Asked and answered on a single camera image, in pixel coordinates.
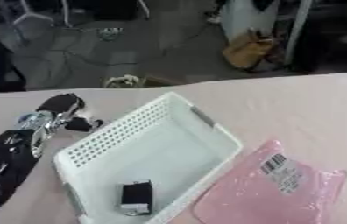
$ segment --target white bin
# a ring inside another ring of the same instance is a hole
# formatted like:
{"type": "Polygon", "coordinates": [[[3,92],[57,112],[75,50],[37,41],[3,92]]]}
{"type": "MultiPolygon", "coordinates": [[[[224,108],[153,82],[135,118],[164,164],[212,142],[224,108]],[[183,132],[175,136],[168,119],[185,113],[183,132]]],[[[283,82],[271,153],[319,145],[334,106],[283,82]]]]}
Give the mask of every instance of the white bin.
{"type": "Polygon", "coordinates": [[[181,96],[147,103],[54,158],[82,224],[168,223],[231,167],[242,144],[181,96]],[[121,183],[150,179],[153,213],[126,216],[121,183]]]}

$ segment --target gray carpet floor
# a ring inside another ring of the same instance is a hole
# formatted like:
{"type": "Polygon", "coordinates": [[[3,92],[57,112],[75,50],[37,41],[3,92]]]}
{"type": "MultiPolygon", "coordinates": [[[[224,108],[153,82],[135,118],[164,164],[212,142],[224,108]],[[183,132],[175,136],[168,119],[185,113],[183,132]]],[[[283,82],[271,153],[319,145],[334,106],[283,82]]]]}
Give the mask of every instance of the gray carpet floor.
{"type": "MultiPolygon", "coordinates": [[[[0,36],[15,51],[14,62],[25,74],[29,89],[99,88],[105,79],[124,74],[183,84],[281,75],[243,73],[224,60],[221,51],[227,43],[221,27],[205,26],[202,17],[213,1],[146,2],[152,12],[149,20],[142,11],[128,22],[73,15],[74,23],[83,25],[69,30],[32,18],[20,26],[31,40],[28,45],[15,44],[13,34],[0,36]],[[113,41],[100,40],[94,28],[109,27],[123,27],[124,32],[113,41]]],[[[2,28],[0,32],[10,33],[2,28]]]]}

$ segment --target robotic hand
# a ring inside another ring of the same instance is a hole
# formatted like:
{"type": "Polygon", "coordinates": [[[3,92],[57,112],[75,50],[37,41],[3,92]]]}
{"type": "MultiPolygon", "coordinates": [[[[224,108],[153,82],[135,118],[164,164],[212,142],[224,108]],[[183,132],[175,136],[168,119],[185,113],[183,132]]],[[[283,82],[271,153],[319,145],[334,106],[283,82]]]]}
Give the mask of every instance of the robotic hand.
{"type": "Polygon", "coordinates": [[[91,131],[103,121],[89,122],[76,112],[85,107],[75,94],[60,94],[45,101],[35,112],[24,115],[13,129],[0,135],[0,206],[16,191],[39,161],[47,139],[58,128],[91,131]]]}

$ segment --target white sticker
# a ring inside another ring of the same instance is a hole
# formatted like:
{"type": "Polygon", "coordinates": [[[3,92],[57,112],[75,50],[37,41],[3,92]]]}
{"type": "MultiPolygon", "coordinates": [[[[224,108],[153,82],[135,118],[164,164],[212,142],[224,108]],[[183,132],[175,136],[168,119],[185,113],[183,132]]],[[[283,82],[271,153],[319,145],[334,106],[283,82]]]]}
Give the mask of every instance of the white sticker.
{"type": "Polygon", "coordinates": [[[286,194],[291,194],[298,188],[303,176],[293,161],[279,153],[268,158],[261,165],[261,170],[286,194]]]}

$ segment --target cable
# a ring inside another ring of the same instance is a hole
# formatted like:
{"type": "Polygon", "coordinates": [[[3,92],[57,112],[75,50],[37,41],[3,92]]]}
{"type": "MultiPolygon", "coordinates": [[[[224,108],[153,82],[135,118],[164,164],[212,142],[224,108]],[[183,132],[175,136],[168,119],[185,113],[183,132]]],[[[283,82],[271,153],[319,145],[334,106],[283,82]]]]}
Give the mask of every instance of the cable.
{"type": "MultiPolygon", "coordinates": [[[[62,85],[69,77],[74,75],[74,70],[71,67],[70,62],[69,62],[69,57],[75,57],[78,60],[81,60],[82,62],[84,62],[86,64],[90,64],[90,65],[97,66],[97,67],[115,67],[115,66],[122,66],[122,65],[138,65],[138,64],[150,62],[150,61],[153,61],[153,60],[159,60],[159,59],[162,59],[162,58],[166,57],[172,50],[175,50],[175,49],[179,48],[180,46],[186,44],[188,41],[201,36],[207,30],[207,28],[209,28],[209,27],[210,27],[209,24],[204,25],[196,34],[191,35],[190,37],[187,37],[187,38],[183,39],[178,44],[171,45],[171,46],[167,47],[166,49],[164,49],[162,51],[159,51],[159,53],[158,53],[158,55],[156,57],[151,57],[151,58],[148,58],[148,59],[142,59],[142,60],[136,61],[136,62],[119,62],[119,63],[106,63],[106,62],[102,62],[102,61],[98,61],[98,60],[92,60],[92,59],[88,59],[87,57],[85,57],[85,56],[83,56],[83,55],[81,55],[79,53],[71,51],[71,48],[73,46],[75,46],[76,44],[78,44],[82,40],[84,33],[90,32],[90,31],[95,31],[98,28],[63,28],[63,27],[60,28],[60,29],[57,29],[57,28],[55,29],[54,28],[53,36],[52,36],[52,40],[51,40],[51,46],[55,43],[56,39],[59,36],[59,33],[61,31],[63,31],[63,30],[75,31],[75,32],[78,32],[78,35],[77,35],[77,37],[75,38],[74,41],[71,41],[70,44],[66,45],[65,47],[63,47],[61,49],[49,49],[49,50],[47,50],[48,52],[52,52],[52,53],[62,53],[63,61],[64,61],[64,64],[65,64],[65,67],[67,68],[67,74],[63,78],[61,78],[59,81],[57,81],[55,84],[42,87],[42,89],[45,89],[45,88],[56,88],[56,87],[62,85]]],[[[52,29],[48,29],[45,33],[43,33],[39,37],[45,35],[47,32],[49,32],[51,30],[52,29]]],[[[39,57],[39,56],[28,56],[28,55],[24,55],[24,56],[21,55],[21,56],[18,56],[18,57],[26,58],[26,59],[29,58],[29,59],[36,59],[36,60],[43,60],[43,61],[45,61],[47,63],[47,65],[48,65],[47,66],[48,75],[46,77],[45,83],[52,81],[52,79],[53,79],[53,71],[52,71],[52,69],[50,67],[53,66],[53,62],[51,60],[45,59],[45,58],[42,58],[42,57],[39,57]]]]}
{"type": "Polygon", "coordinates": [[[83,62],[85,62],[87,64],[98,66],[98,67],[114,67],[114,66],[122,66],[122,65],[138,65],[138,64],[150,62],[150,61],[153,61],[153,60],[159,60],[159,59],[162,59],[162,58],[166,57],[172,50],[177,49],[180,46],[186,44],[188,41],[201,36],[207,30],[207,28],[209,28],[209,27],[210,27],[210,25],[208,25],[208,24],[204,25],[196,34],[183,39],[178,44],[171,45],[171,46],[167,47],[166,49],[160,51],[156,57],[151,57],[149,59],[142,59],[142,60],[136,61],[136,62],[106,63],[106,62],[101,62],[101,61],[97,61],[97,60],[88,59],[88,58],[84,57],[81,54],[78,54],[78,53],[75,53],[75,52],[71,52],[69,50],[69,48],[71,46],[74,46],[76,44],[76,41],[74,41],[72,44],[68,45],[68,47],[65,47],[64,49],[52,50],[52,51],[53,52],[66,52],[66,53],[76,57],[77,59],[79,59],[79,60],[81,60],[81,61],[83,61],[83,62]]]}

